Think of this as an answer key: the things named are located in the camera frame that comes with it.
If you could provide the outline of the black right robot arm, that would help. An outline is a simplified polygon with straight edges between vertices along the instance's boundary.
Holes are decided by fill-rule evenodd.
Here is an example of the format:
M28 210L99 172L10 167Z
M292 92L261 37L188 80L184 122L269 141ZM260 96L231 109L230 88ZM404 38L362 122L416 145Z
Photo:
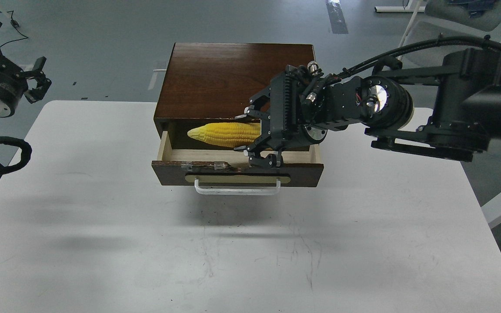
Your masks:
M354 123L374 137L372 148L471 162L501 139L501 43L439 36L338 74L314 61L288 65L235 119L260 119L260 135L234 150L261 168L280 168L283 151Z

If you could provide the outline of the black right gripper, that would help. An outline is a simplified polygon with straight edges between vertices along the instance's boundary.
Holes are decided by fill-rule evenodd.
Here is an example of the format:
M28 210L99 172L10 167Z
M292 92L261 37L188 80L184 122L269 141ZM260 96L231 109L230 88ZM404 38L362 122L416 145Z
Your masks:
M243 114L234 119L268 122L268 131L254 127L252 143L238 144L234 150L248 157L249 166L281 168L281 150L319 144L328 131L366 121L365 100L366 83L360 77L345 81L339 75L324 74L317 62L288 65L268 87L250 97Z

